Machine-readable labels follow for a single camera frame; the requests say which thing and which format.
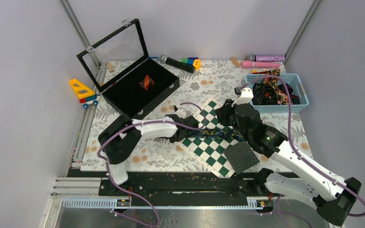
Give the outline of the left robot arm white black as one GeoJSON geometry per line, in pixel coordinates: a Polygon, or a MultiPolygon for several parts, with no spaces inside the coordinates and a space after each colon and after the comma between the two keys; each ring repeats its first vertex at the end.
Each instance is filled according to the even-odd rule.
{"type": "Polygon", "coordinates": [[[203,127],[193,116],[182,118],[170,114],[155,120],[136,120],[126,115],[118,117],[98,137],[100,148],[97,155],[106,162],[107,173],[112,179],[110,189],[116,195],[128,191],[125,162],[140,141],[163,138],[179,142],[203,127]]]}

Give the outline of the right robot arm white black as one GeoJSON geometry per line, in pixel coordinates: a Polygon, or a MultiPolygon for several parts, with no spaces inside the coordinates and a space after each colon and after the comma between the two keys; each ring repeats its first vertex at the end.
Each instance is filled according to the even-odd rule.
{"type": "Polygon", "coordinates": [[[264,124],[250,104],[235,104],[227,99],[215,111],[219,124],[231,126],[249,147],[289,168],[301,180],[284,180],[277,172],[263,168],[253,183],[261,196],[269,192],[288,196],[315,209],[325,221],[342,226],[356,202],[361,182],[344,178],[320,165],[290,144],[288,137],[264,124]]]}

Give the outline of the dark blue floral tie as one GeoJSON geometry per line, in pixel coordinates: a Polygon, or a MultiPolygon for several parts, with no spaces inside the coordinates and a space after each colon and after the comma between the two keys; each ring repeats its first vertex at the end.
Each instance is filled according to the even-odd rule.
{"type": "Polygon", "coordinates": [[[243,141],[243,137],[230,127],[225,127],[223,129],[203,128],[200,130],[189,130],[188,136],[186,138],[209,138],[243,141]]]}

